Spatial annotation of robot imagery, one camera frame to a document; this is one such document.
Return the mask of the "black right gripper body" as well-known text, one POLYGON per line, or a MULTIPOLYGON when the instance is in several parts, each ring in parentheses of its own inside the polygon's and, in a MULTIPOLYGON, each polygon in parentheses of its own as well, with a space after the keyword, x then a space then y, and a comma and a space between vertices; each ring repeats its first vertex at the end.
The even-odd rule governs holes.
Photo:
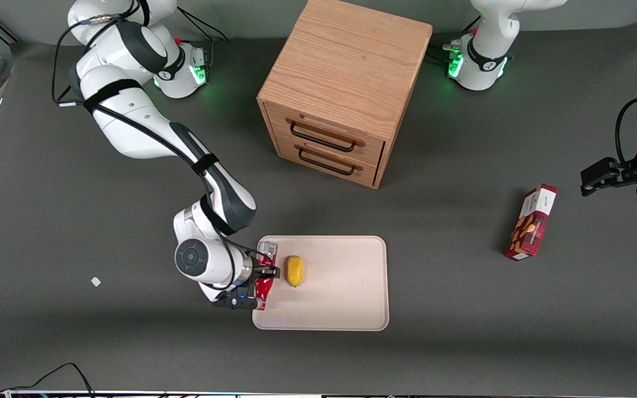
POLYGON ((250 260, 250 274, 247 280, 243 283, 242 299, 244 300, 258 300, 256 293, 256 282, 259 278, 260 269, 263 264, 261 262, 262 256, 258 260, 258 255, 255 251, 248 249, 241 249, 241 252, 246 256, 246 259, 250 260))

